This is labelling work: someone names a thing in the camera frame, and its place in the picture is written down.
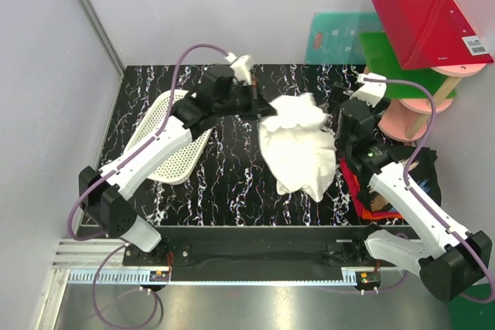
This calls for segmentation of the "white daisy print t-shirt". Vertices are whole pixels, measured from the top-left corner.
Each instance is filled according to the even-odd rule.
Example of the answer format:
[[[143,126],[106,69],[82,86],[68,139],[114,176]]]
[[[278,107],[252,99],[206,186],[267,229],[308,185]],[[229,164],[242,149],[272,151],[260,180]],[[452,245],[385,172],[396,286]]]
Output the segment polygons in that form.
[[[276,115],[260,121],[258,139],[277,193],[303,191],[313,201],[322,201],[336,173],[334,137],[326,126],[329,115],[311,93],[281,95],[270,105]]]

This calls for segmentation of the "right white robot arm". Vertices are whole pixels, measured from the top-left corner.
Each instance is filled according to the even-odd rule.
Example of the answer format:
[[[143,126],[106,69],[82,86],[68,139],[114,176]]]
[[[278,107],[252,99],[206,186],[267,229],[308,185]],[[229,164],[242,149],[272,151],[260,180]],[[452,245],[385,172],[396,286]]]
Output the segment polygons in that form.
[[[379,107],[383,106],[391,80],[361,74],[360,88],[340,106],[336,149],[362,188],[383,196],[415,231],[417,240],[406,240],[380,227],[371,227],[358,240],[357,258],[393,264],[419,277],[440,301],[451,301],[487,279],[492,241],[483,232],[470,232],[446,213],[410,176],[410,164],[402,164],[385,144],[374,137]]]

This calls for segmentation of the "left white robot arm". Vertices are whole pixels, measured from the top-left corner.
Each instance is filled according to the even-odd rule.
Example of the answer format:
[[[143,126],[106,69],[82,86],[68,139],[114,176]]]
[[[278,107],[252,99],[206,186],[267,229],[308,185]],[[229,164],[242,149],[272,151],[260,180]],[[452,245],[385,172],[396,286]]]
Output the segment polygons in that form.
[[[161,126],[132,150],[99,170],[86,167],[79,175],[77,205],[103,231],[152,252],[161,233],[140,217],[128,200],[166,159],[193,143],[220,118],[238,115],[258,120],[276,115],[251,77],[251,66],[237,59],[229,65],[212,65],[201,84],[170,107]]]

